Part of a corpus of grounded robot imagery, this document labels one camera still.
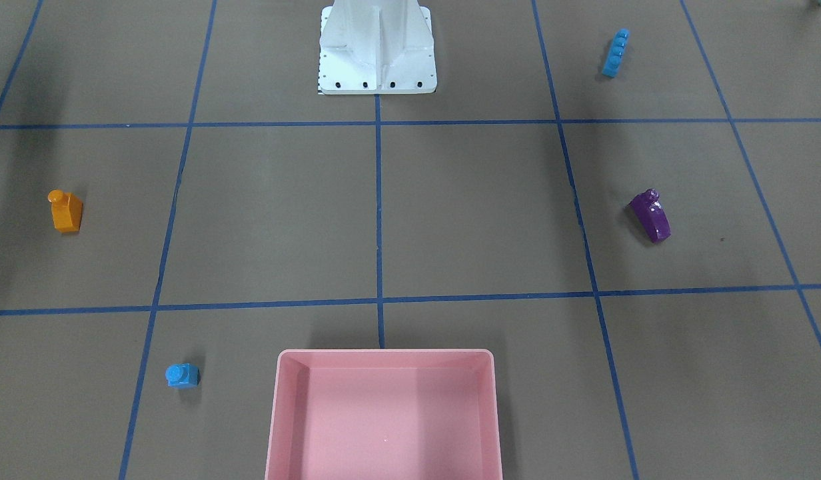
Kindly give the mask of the purple sloped block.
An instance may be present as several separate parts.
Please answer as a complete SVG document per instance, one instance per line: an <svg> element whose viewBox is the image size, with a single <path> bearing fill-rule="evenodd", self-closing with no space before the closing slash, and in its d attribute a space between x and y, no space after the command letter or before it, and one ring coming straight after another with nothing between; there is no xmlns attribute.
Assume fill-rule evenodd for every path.
<svg viewBox="0 0 821 480"><path fill-rule="evenodd" d="M646 189L637 194L630 201L629 207L652 243L662 243L670 237L670 223L660 203L657 189Z"/></svg>

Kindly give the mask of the small blue cube block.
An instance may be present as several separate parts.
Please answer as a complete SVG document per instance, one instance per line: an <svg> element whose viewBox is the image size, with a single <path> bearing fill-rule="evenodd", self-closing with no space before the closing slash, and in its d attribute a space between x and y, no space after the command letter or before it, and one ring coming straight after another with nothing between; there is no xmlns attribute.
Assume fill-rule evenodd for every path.
<svg viewBox="0 0 821 480"><path fill-rule="evenodd" d="M172 364L165 370L165 379L170 388L197 388L200 383L199 367L191 363Z"/></svg>

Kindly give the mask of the long blue studded block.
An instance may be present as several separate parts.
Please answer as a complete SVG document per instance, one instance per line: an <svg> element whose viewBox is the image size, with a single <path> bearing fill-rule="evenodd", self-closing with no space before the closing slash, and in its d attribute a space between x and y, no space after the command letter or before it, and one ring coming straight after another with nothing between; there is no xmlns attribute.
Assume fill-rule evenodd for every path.
<svg viewBox="0 0 821 480"><path fill-rule="evenodd" d="M630 31L627 29L617 31L615 36L612 37L608 52L606 52L606 59L602 70L600 70L602 75L606 78L614 79L618 75L618 72L620 72L624 52L626 52L626 46L629 39Z"/></svg>

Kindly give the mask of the orange sloped block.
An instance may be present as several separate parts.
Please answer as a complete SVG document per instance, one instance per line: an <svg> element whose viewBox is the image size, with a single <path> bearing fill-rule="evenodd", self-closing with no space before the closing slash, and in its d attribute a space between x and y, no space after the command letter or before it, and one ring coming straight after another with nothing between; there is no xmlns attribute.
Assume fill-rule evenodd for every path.
<svg viewBox="0 0 821 480"><path fill-rule="evenodd" d="M61 233L81 230L83 203L77 195L62 189L52 189L47 199L51 205L54 228Z"/></svg>

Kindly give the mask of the pink plastic box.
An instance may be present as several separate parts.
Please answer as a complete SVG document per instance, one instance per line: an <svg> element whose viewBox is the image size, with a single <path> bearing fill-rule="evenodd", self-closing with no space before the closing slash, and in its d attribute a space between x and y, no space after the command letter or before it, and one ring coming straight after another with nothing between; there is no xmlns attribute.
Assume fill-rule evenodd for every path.
<svg viewBox="0 0 821 480"><path fill-rule="evenodd" d="M486 349L279 353L267 479L502 479Z"/></svg>

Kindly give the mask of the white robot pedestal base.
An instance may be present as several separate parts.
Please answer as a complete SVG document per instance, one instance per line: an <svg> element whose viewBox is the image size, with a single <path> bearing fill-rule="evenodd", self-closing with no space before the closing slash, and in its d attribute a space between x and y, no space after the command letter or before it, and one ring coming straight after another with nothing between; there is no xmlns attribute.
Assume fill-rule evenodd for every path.
<svg viewBox="0 0 821 480"><path fill-rule="evenodd" d="M416 95L438 85L429 8L416 1L335 1L320 15L321 95Z"/></svg>

